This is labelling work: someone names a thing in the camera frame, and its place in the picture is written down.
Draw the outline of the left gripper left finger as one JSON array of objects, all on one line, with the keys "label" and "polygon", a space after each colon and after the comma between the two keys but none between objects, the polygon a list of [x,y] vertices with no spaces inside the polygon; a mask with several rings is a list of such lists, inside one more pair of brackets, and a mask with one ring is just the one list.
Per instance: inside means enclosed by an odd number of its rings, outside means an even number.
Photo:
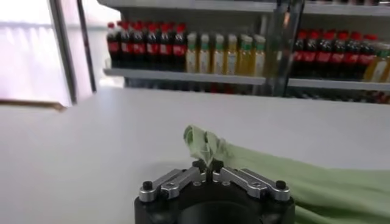
[{"label": "left gripper left finger", "polygon": [[201,160],[193,161],[188,169],[173,169],[154,181],[144,181],[139,190],[139,200],[150,203],[158,198],[177,198],[189,184],[200,186],[207,180],[207,166]]}]

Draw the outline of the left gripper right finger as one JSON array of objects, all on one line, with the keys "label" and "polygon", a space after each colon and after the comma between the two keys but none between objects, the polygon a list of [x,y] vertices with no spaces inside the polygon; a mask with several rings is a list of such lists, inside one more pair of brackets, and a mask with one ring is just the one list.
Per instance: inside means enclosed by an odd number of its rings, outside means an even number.
[{"label": "left gripper right finger", "polygon": [[262,199],[269,196],[276,201],[288,201],[291,198],[291,191],[285,181],[272,181],[249,169],[233,169],[218,160],[213,160],[210,168],[214,182],[234,183],[250,197]]}]

